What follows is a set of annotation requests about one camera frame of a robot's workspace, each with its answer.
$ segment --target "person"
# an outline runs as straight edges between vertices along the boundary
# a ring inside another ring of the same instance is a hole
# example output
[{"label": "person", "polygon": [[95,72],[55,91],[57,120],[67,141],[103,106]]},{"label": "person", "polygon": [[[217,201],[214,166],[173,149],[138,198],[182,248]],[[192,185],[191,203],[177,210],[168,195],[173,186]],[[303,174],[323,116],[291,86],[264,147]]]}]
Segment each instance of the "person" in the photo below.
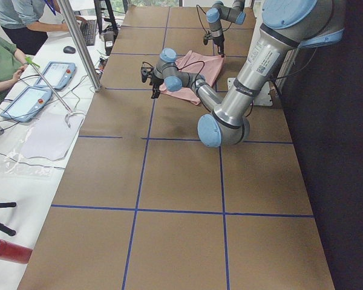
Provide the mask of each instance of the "person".
[{"label": "person", "polygon": [[35,55],[47,40],[47,32],[68,31],[66,23],[39,22],[46,4],[54,14],[61,12],[56,0],[0,0],[0,26],[25,54]]},{"label": "person", "polygon": [[0,37],[0,103],[27,67],[26,55]]}]

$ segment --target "dark curtain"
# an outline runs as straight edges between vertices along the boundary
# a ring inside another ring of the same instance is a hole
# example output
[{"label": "dark curtain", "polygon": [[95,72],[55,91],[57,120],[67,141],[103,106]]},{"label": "dark curtain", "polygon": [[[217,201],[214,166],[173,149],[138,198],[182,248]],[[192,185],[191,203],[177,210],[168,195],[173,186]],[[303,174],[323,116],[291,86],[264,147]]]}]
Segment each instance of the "dark curtain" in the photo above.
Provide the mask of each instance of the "dark curtain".
[{"label": "dark curtain", "polygon": [[363,290],[363,1],[347,1],[343,40],[318,48],[282,93],[335,288]]}]

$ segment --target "black pants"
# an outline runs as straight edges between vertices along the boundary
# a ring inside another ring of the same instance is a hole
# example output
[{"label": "black pants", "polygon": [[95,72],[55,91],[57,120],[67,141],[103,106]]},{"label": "black pants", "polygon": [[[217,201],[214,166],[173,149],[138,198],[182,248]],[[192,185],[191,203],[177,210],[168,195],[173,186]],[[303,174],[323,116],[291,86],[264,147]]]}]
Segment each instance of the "black pants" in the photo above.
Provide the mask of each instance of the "black pants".
[{"label": "black pants", "polygon": [[8,29],[1,27],[17,48],[25,54],[35,55],[47,40],[47,33],[25,28]]}]

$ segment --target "person's hand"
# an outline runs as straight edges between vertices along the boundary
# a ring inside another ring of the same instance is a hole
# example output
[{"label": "person's hand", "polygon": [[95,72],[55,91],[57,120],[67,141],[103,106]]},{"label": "person's hand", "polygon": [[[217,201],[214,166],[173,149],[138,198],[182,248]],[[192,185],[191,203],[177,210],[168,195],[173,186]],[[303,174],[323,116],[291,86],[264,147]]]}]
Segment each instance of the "person's hand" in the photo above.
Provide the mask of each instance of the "person's hand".
[{"label": "person's hand", "polygon": [[86,20],[85,18],[83,18],[83,17],[81,17],[81,16],[79,16],[79,15],[75,15],[75,18],[76,18],[77,20],[79,20],[79,21],[83,22],[83,23],[86,23],[86,22],[87,22],[87,20]]},{"label": "person's hand", "polygon": [[25,69],[28,67],[28,65],[27,64],[23,64],[20,68],[18,68],[18,69],[20,69],[22,72],[24,72],[25,71]]},{"label": "person's hand", "polygon": [[13,77],[12,77],[12,82],[13,84],[17,83],[20,79],[20,76],[22,75],[23,71],[21,69],[18,69],[14,74],[13,74]]}]

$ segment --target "pink cloth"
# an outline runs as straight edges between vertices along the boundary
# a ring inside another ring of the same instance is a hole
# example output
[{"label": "pink cloth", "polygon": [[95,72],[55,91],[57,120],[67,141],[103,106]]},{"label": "pink cloth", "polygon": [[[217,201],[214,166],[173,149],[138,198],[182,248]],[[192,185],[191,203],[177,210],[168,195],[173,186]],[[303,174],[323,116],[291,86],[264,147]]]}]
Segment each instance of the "pink cloth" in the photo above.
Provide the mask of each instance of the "pink cloth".
[{"label": "pink cloth", "polygon": [[[204,61],[204,68],[200,72],[201,75],[204,76],[206,79],[206,83],[212,86],[217,79],[223,64],[224,64],[224,57],[221,56],[202,56],[198,53],[193,53],[191,50],[188,53],[175,61],[178,68],[182,68],[189,63],[196,62],[198,60]],[[195,63],[193,65],[187,66],[183,68],[181,71],[186,73],[198,73],[203,64],[201,62]],[[200,104],[200,99],[191,91],[189,88],[181,88],[181,90],[177,92],[169,92],[166,89],[166,86],[162,84],[160,86],[160,90],[163,94],[171,95],[175,98],[181,98],[183,100],[190,101],[194,105]]]}]

